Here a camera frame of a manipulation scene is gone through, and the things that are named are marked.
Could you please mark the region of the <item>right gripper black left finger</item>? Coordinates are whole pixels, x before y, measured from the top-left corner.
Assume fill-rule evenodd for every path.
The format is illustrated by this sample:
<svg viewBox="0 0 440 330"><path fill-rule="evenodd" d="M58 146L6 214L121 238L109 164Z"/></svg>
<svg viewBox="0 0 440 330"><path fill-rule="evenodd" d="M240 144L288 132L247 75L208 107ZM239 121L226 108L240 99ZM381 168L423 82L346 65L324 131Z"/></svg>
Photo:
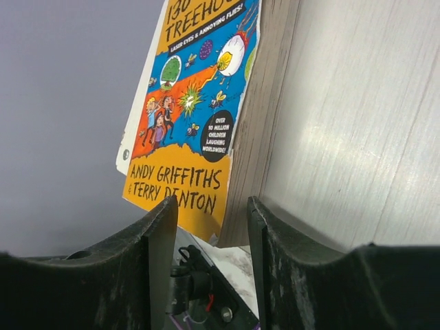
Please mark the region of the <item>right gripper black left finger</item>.
<svg viewBox="0 0 440 330"><path fill-rule="evenodd" d="M135 223L65 258L1 254L2 329L161 329L178 207L167 197Z"/></svg>

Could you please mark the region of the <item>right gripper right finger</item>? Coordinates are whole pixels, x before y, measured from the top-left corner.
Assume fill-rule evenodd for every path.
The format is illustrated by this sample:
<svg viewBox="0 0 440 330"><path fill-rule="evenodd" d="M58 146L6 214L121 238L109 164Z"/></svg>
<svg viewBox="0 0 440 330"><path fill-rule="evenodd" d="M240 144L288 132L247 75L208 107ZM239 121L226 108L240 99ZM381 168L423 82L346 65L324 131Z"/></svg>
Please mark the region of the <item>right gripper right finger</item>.
<svg viewBox="0 0 440 330"><path fill-rule="evenodd" d="M370 243L342 253L247 201L262 329L438 329L439 248Z"/></svg>

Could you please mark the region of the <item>orange 130-Storey Treehouse book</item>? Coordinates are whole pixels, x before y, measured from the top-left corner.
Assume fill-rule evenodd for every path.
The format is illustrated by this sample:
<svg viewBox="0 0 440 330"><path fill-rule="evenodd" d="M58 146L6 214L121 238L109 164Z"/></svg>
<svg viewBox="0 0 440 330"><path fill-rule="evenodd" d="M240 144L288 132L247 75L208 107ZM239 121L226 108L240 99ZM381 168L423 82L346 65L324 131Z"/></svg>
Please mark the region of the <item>orange 130-Storey Treehouse book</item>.
<svg viewBox="0 0 440 330"><path fill-rule="evenodd" d="M248 243L298 1L165 1L116 160L122 196L221 248Z"/></svg>

